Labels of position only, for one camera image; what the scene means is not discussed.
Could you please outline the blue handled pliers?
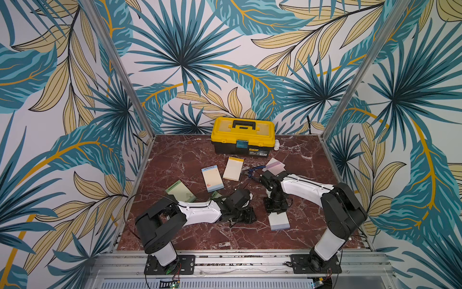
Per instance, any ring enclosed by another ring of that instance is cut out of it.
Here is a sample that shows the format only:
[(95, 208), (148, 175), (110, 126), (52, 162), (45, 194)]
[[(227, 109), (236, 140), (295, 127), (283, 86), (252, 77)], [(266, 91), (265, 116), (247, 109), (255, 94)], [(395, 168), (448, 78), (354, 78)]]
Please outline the blue handled pliers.
[(255, 180), (253, 174), (256, 171), (262, 170), (262, 169), (265, 169), (265, 168), (266, 168), (266, 166), (256, 166), (256, 167), (252, 167), (252, 168), (249, 168), (249, 169), (244, 169), (243, 171), (241, 171), (241, 174), (245, 175), (249, 179)]

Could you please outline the aluminium front rail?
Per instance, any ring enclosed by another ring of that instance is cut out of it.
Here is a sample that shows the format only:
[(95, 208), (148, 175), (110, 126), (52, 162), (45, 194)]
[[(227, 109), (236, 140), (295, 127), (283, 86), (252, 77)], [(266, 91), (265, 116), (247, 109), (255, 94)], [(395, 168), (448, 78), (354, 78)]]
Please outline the aluminium front rail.
[(398, 289), (387, 255), (368, 249), (344, 249), (341, 271), (310, 273), (294, 255), (307, 250), (180, 250), (180, 269), (170, 275), (147, 264), (142, 251), (103, 254), (91, 268), (87, 289)]

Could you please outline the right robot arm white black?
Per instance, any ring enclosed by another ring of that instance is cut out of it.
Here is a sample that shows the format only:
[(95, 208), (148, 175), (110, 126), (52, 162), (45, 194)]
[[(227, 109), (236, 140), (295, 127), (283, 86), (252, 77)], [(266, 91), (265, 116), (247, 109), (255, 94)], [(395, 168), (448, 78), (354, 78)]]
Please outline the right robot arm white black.
[(265, 171), (259, 182), (269, 194), (263, 199), (269, 216), (288, 211), (288, 196), (300, 197), (323, 210), (327, 229), (308, 254), (291, 255), (294, 273), (342, 272), (336, 254), (368, 218), (350, 187), (345, 183), (321, 184), (286, 171), (278, 175)]

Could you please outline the blue topped cream memo pad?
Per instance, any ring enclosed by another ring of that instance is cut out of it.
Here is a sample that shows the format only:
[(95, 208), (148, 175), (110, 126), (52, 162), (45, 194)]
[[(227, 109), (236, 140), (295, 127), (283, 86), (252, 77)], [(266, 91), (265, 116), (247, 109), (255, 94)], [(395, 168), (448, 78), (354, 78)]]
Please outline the blue topped cream memo pad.
[(217, 165), (203, 168), (201, 171), (208, 193), (225, 187)]

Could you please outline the grey white memo pad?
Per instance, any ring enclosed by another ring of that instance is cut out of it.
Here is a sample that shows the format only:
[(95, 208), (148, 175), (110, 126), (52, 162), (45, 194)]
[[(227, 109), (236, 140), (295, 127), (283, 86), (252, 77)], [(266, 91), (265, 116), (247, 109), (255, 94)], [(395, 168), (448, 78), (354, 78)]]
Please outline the grey white memo pad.
[(290, 229), (290, 223), (286, 212), (270, 213), (268, 215), (268, 220), (272, 231)]

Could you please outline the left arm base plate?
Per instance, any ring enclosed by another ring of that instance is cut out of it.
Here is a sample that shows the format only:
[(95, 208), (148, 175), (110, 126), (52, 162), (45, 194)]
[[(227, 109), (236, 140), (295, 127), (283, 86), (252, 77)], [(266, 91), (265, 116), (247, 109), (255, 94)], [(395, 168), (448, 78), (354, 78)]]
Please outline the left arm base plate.
[(151, 254), (148, 255), (144, 274), (147, 276), (192, 275), (194, 273), (195, 261), (195, 255), (178, 255), (171, 263), (162, 266), (158, 259)]

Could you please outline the small green memo pad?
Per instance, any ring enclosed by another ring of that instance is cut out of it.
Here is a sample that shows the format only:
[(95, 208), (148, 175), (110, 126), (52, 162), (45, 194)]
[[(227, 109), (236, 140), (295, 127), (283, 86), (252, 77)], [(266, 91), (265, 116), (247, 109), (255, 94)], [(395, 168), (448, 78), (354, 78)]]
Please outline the small green memo pad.
[(211, 195), (211, 198), (210, 200), (211, 201), (214, 201), (214, 200), (218, 200), (218, 199), (221, 199), (223, 196), (218, 192), (218, 191), (214, 191)]

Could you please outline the yellow black toolbox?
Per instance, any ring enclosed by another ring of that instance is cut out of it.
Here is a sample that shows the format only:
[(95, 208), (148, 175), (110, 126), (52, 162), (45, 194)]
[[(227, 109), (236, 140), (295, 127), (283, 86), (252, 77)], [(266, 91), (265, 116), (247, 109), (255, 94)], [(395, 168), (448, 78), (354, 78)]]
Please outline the yellow black toolbox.
[(275, 125), (265, 120), (219, 117), (211, 142), (218, 154), (267, 157), (276, 144)]

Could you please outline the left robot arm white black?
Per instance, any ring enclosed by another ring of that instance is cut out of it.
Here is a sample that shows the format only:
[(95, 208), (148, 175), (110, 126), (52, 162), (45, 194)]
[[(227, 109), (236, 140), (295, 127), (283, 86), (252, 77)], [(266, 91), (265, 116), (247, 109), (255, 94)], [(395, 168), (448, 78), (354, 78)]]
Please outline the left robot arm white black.
[(152, 255), (162, 269), (173, 269), (179, 257), (172, 240), (183, 227), (200, 223), (251, 224), (256, 221), (250, 206), (252, 199), (247, 189), (206, 202), (182, 202), (168, 195), (140, 214), (135, 227), (145, 253)]

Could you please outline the large green memo pad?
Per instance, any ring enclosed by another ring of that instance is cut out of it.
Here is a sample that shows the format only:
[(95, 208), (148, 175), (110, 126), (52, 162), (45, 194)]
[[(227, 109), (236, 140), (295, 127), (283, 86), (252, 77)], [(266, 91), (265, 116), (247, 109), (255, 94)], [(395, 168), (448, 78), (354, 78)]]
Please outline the large green memo pad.
[(197, 199), (181, 180), (176, 181), (167, 188), (166, 193), (174, 196), (177, 201), (182, 202), (194, 202)]

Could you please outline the yellow topped cream memo pad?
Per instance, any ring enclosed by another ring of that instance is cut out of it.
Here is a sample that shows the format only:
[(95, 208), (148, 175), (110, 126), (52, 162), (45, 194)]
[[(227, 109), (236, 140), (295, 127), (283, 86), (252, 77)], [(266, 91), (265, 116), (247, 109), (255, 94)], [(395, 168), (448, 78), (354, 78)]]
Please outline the yellow topped cream memo pad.
[(223, 173), (223, 179), (239, 181), (243, 164), (244, 159), (229, 157), (225, 171)]

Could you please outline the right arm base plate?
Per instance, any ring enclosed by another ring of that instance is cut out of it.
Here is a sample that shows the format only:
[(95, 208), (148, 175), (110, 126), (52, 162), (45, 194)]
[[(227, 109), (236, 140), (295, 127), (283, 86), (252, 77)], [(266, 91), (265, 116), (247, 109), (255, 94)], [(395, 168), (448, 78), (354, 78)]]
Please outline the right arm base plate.
[(290, 255), (290, 263), (294, 274), (326, 274), (341, 273), (342, 269), (337, 255), (328, 261), (323, 260), (317, 255), (293, 254)]

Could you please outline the small white bottle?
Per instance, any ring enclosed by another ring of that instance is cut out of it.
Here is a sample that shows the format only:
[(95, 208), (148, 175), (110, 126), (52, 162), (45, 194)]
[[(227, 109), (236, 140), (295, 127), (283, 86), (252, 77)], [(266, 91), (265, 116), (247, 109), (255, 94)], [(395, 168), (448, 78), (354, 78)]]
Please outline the small white bottle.
[(278, 139), (275, 140), (275, 144), (274, 144), (274, 150), (275, 151), (278, 151), (280, 149), (280, 142)]

